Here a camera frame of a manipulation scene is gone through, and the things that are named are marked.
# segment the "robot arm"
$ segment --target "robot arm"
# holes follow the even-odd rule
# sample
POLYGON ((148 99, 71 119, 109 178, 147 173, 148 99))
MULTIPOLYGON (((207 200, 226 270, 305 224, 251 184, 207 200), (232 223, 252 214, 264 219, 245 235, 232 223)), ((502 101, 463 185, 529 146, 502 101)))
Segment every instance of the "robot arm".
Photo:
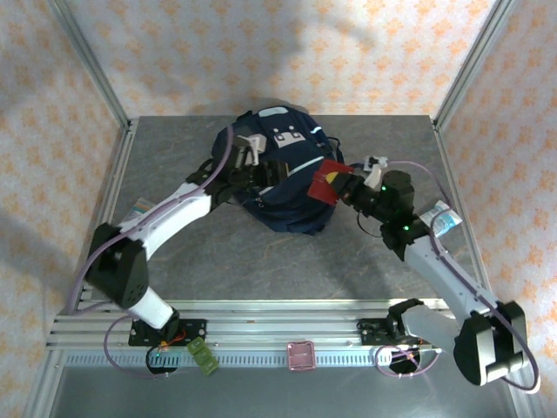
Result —
POLYGON ((526 341, 522 309, 515 302, 498 301, 430 236, 429 226, 413 211, 414 190, 407 173, 382 175, 380 169, 386 165, 380 158, 373 158, 371 166, 371 174, 363 178, 352 168, 325 162, 310 195, 332 203, 332 189, 336 199, 379 220, 387 248, 426 279, 454 314, 454 319, 447 318, 419 300, 402 302, 391 307, 387 316, 385 331, 392 341, 415 336, 453 353, 460 372, 476 385, 525 367, 528 359, 519 342, 498 319, 507 320, 526 341))
POLYGON ((276 185, 287 177, 284 163, 259 162, 258 154, 265 149, 262 139, 265 140, 258 135, 249 138, 237 136, 224 169, 205 189, 199 189, 199 185, 211 173, 206 169, 208 164, 203 164, 172 195, 149 212, 118 226, 99 226, 93 235, 90 255, 115 236, 128 234, 102 252, 85 279, 122 309, 157 330, 160 340, 174 338, 179 331, 178 312, 149 286, 147 261, 166 240, 215 210, 236 191, 246 187, 276 185), (194 194, 180 199, 189 192, 194 194))

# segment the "navy blue backpack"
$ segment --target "navy blue backpack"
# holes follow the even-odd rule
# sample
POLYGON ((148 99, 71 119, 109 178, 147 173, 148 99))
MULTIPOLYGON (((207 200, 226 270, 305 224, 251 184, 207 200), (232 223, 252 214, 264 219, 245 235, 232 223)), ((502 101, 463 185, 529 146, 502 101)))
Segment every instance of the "navy blue backpack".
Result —
MULTIPOLYGON (((261 161, 275 159, 286 162, 288 179, 274 187, 249 189, 234 195, 236 200, 256 219, 278 233, 308 233, 323 230, 334 212, 334 206, 307 196, 313 174, 325 158, 344 163, 340 142, 333 148, 321 127, 302 111, 279 106, 258 113, 248 111, 232 124, 234 133, 244 137, 266 137, 261 161)), ((226 129, 213 144, 211 154, 218 155, 225 146, 226 129)))

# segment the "gray table surface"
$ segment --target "gray table surface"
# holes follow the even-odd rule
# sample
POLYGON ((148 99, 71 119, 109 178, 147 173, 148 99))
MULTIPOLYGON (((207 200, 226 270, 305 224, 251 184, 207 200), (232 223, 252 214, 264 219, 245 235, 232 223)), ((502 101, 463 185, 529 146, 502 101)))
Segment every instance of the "gray table surface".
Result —
MULTIPOLYGON (((448 182, 427 116, 317 116, 329 136, 342 141, 346 163, 365 155, 410 159, 448 182)), ((157 203, 173 193, 210 156, 217 133, 233 117, 139 119, 117 197, 113 222, 139 198, 157 203)), ((415 207, 425 212, 441 197, 414 167, 415 207)), ((363 219, 371 232, 373 219, 363 219)), ((461 226, 443 243, 471 274, 461 226)), ((356 212, 340 204, 320 234, 274 233, 239 206, 223 205, 169 239, 149 262, 151 286, 170 300, 304 300, 429 298, 436 293, 418 274, 362 233, 356 212)), ((95 294, 96 299, 102 296, 95 294)))
POLYGON ((198 368, 161 381, 108 367, 66 367, 50 418, 514 418, 506 384, 468 383, 448 354, 426 374, 370 368, 198 368))

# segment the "orange floral pattern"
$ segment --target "orange floral pattern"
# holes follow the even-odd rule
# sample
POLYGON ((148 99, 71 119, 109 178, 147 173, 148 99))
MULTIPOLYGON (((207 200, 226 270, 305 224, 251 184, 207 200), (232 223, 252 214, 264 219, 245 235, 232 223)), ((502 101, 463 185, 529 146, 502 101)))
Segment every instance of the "orange floral pattern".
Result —
POLYGON ((238 113, 268 98, 434 116, 495 1, 69 3, 131 117, 238 113))
POLYGON ((47 2, 2 2, 0 26, 0 415, 20 417, 118 128, 47 2))
POLYGON ((443 132, 489 281, 527 313, 547 416, 557 410, 555 22, 553 0, 519 2, 443 132))

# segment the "wallpaper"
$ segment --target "wallpaper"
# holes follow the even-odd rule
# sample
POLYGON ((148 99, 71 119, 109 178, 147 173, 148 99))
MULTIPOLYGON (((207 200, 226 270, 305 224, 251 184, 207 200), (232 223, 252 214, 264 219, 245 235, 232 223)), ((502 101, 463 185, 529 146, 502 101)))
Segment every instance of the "wallpaper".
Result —
POLYGON ((0 4, 0 416, 19 418, 118 126, 44 0, 0 4))
POLYGON ((68 0, 125 111, 439 109, 494 0, 68 0))
POLYGON ((517 300, 557 410, 557 3, 521 1, 443 138, 493 290, 517 300))

